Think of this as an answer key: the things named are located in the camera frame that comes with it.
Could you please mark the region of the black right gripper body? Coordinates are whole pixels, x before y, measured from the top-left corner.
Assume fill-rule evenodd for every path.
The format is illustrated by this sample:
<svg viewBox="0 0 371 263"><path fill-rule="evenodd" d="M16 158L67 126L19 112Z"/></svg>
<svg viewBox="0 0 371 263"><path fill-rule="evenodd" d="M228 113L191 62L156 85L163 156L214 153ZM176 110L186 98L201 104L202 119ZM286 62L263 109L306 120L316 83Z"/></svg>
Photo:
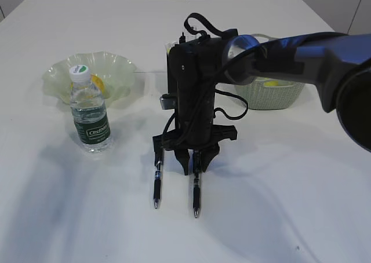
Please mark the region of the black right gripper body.
<svg viewBox="0 0 371 263"><path fill-rule="evenodd" d="M192 132L179 145L173 143L181 136L180 129L168 131L163 136L162 134L152 138L153 148L158 152L161 148L166 151L174 151L178 149L196 149L201 150L212 147L219 141L224 139L236 140L237 130L235 126L211 125L210 129L202 132Z"/></svg>

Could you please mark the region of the black blue right robot arm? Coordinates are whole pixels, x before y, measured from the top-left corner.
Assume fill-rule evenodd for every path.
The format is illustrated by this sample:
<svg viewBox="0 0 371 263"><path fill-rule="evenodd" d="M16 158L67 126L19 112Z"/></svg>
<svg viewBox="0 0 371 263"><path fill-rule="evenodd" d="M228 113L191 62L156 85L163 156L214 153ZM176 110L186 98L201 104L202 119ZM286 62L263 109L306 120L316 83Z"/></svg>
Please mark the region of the black blue right robot arm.
<svg viewBox="0 0 371 263"><path fill-rule="evenodd" d="M175 128L153 137L155 165L162 164L164 151L173 151L186 169L188 152L194 150L196 171L205 171L219 153L219 142L237 137L235 127L213 122L216 86L248 85L258 77L314 85L323 110L336 111L348 136L370 150L370 35L319 32L260 43L231 30L171 48L173 88L161 103L173 110Z"/></svg>

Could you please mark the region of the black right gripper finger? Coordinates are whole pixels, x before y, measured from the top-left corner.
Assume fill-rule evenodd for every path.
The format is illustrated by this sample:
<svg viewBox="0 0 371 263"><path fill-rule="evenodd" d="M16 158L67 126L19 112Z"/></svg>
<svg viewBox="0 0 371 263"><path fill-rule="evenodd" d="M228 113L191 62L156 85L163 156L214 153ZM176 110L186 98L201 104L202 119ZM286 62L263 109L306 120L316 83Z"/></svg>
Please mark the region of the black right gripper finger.
<svg viewBox="0 0 371 263"><path fill-rule="evenodd" d="M219 154L220 147L207 147L200 151L199 172L204 173L211 161Z"/></svg>
<svg viewBox="0 0 371 263"><path fill-rule="evenodd" d="M190 153L188 149L176 149L174 155L181 164L185 176L189 175Z"/></svg>

